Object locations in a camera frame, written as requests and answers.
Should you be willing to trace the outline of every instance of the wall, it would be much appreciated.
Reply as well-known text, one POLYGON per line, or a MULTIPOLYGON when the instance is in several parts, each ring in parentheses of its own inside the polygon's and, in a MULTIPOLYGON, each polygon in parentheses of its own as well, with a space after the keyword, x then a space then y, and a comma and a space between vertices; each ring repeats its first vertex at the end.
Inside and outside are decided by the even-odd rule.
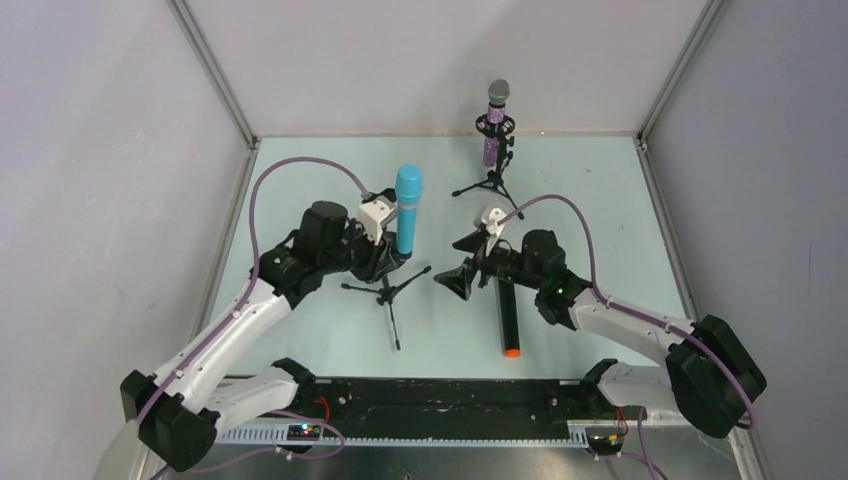
POLYGON ((179 350, 245 148, 160 0, 0 6, 0 477, 87 479, 179 350))
POLYGON ((191 1, 260 134, 635 132, 706 0, 191 1))
POLYGON ((737 0, 649 139, 702 311, 769 380, 778 478, 844 478, 848 4, 737 0))

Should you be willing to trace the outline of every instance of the white table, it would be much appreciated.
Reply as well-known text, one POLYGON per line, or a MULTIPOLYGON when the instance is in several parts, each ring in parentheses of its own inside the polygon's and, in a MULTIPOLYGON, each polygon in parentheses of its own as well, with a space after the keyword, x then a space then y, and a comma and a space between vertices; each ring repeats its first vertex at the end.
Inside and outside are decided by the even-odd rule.
MULTIPOLYGON (((472 221, 486 205, 509 211, 508 203, 492 192, 451 197, 453 190, 484 178, 482 149, 481 136, 265 138, 252 178, 280 159, 307 155, 340 162, 367 188, 380 191, 393 186, 398 167, 418 165, 424 172, 424 194, 414 257, 389 275, 397 284, 426 265, 433 266, 431 275, 459 266, 465 254, 451 249, 451 243, 473 231, 472 221)), ((605 291, 656 311, 683 314, 631 138, 519 137, 514 151, 505 178, 516 202, 544 193, 574 200, 592 229, 605 291)), ((297 228, 303 211, 317 200, 341 203, 355 215, 359 191, 341 172, 320 165, 296 164, 272 174, 257 203, 260 251, 297 228)), ((504 238, 520 248, 527 230, 554 230, 569 267, 588 279, 586 242, 568 207, 546 201, 525 213, 526 220, 507 225, 504 238)), ((245 202, 218 291, 216 316, 239 291, 251 264, 245 202)), ((388 310, 370 294, 342 290, 343 282, 359 284, 350 274, 326 277, 321 289, 269 329, 231 374, 255 374, 283 357, 317 375, 359 377, 565 379, 581 378, 603 358, 650 363, 606 339, 548 325, 533 306, 535 292, 521 287, 516 288, 521 357, 506 358, 496 282, 483 290, 475 285, 471 299, 464 302, 431 276, 417 280, 395 300, 403 347, 397 352, 388 310)))

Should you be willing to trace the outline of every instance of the blue microphone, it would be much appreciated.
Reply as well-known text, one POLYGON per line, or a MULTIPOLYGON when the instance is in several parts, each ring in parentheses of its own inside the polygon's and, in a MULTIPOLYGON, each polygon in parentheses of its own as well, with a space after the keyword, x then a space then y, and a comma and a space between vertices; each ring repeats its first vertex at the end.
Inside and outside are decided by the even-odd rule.
POLYGON ((421 198, 421 169, 415 165, 404 165, 398 170, 395 180, 395 195, 398 200, 397 251, 401 255, 412 254, 415 242, 415 216, 421 198))

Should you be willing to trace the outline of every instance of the robotic arm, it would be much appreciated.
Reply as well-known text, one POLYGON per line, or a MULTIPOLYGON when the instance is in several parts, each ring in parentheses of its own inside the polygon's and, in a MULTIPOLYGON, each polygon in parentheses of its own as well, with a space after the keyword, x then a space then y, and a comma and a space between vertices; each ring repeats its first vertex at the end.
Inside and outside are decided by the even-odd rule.
POLYGON ((498 221, 502 218, 499 209, 487 209, 480 229, 453 244, 473 256, 460 267, 436 275, 435 280, 463 300, 471 296, 478 273, 481 288, 495 277, 536 290, 536 308, 551 325, 601 335, 659 365, 631 366, 603 360, 593 367, 584 383, 595 385, 613 406, 644 405, 679 411, 696 428, 716 438, 724 438, 740 425, 746 408, 734 387, 701 350, 672 331, 685 332, 705 344, 753 401, 765 389, 766 380, 727 323, 712 315, 700 322, 673 318, 604 298, 597 285, 567 268, 565 251, 552 231, 527 232, 520 251, 502 247, 498 241, 503 228, 498 221), (667 326, 646 323, 646 316, 661 319, 667 326))
POLYGON ((286 408, 298 384, 312 378, 294 361, 281 360, 250 379, 218 385, 254 341, 317 290, 326 275, 351 272, 372 283, 403 265, 412 255, 420 195, 421 172, 406 166, 398 172, 396 189, 367 195, 355 219, 339 204, 313 203, 300 228, 260 256, 258 278, 246 300, 249 281, 220 317, 153 375, 136 370, 121 383, 124 415, 140 420, 142 443, 181 472, 199 462, 219 434, 286 408), (387 232, 395 218, 398 232, 387 232), (180 368, 190 354, 192 361, 180 368))

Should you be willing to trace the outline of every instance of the microphone holder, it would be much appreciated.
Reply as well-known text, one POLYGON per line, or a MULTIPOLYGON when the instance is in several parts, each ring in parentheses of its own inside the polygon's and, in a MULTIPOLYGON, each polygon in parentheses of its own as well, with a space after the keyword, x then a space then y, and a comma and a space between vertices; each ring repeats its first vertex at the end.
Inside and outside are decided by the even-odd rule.
POLYGON ((405 282, 403 282, 403 283, 401 283, 400 285, 397 285, 397 286, 392 286, 391 284, 389 284, 389 276, 384 275, 383 278, 381 279, 381 282, 383 284, 383 288, 380 288, 380 289, 354 287, 353 285, 350 285, 348 283, 343 283, 341 285, 341 287, 344 290, 354 290, 356 292, 375 293, 375 294, 377 294, 377 305, 380 305, 381 307, 383 305, 389 306, 389 316, 392 319, 392 329, 395 332, 395 347, 397 348, 398 351, 400 351, 400 339, 398 338, 398 334, 397 334, 397 323, 395 322, 395 310, 394 310, 394 308, 392 308, 392 305, 394 304, 394 299, 401 291, 403 291, 404 288, 408 287, 410 283, 412 283, 418 277, 425 275, 427 273, 430 273, 430 270, 432 270, 432 267, 430 267, 428 265, 428 266, 424 267, 424 270, 421 270, 420 272, 416 273, 411 278, 409 278, 407 281, 405 281, 405 282))
MULTIPOLYGON (((482 188, 484 190, 490 190, 492 192, 497 193, 498 195, 509 200, 509 203, 512 204, 513 209, 517 209, 518 206, 515 204, 515 201, 512 199, 512 196, 509 194, 509 190, 506 189, 506 185, 504 185, 503 174, 506 171, 506 167, 512 162, 511 151, 507 151, 507 147, 512 147, 515 145, 515 137, 509 136, 515 130, 515 121, 512 117, 508 115, 504 115, 503 122, 501 123, 492 123, 489 121, 487 116, 481 115, 477 117, 477 121, 475 122, 477 131, 486 136, 486 138, 494 138, 498 141, 498 159, 497 164, 495 165, 494 170, 489 170, 486 173, 486 179, 480 182, 469 185, 463 189, 454 191, 451 196, 458 197, 463 193, 473 190, 475 188, 482 188)), ((524 213, 518 212, 518 218, 524 220, 524 213)))

